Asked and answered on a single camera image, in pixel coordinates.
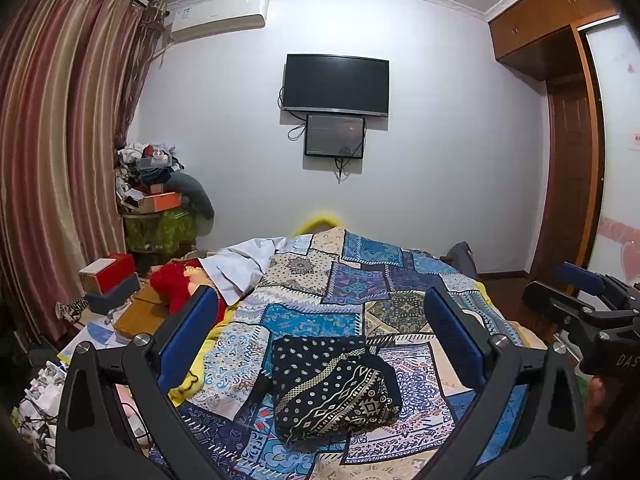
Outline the person's right hand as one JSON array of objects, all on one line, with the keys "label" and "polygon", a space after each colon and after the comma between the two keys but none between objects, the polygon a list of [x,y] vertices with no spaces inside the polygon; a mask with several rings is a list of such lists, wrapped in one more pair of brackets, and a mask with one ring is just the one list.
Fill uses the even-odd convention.
[{"label": "person's right hand", "polygon": [[585,400],[585,425],[587,439],[592,440],[600,432],[623,383],[617,378],[593,375],[588,382]]}]

